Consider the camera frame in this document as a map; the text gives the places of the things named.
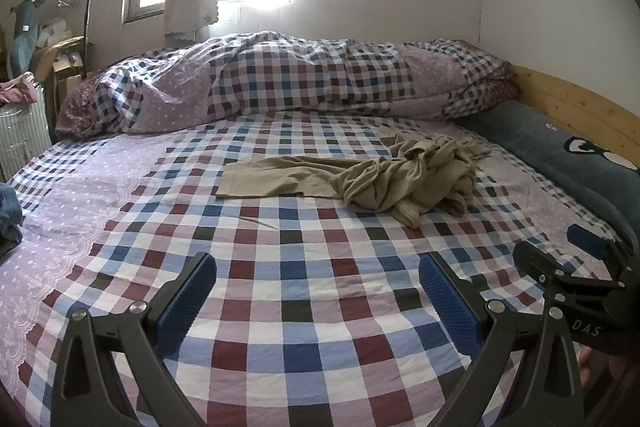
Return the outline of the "person's right hand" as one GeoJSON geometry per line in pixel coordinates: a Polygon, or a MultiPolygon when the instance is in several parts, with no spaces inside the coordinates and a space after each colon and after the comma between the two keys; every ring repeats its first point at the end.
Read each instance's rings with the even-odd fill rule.
{"type": "Polygon", "coordinates": [[[627,387],[627,381],[633,381],[639,372],[638,358],[606,355],[587,346],[580,347],[577,363],[587,411],[594,409],[612,387],[627,387]]]}

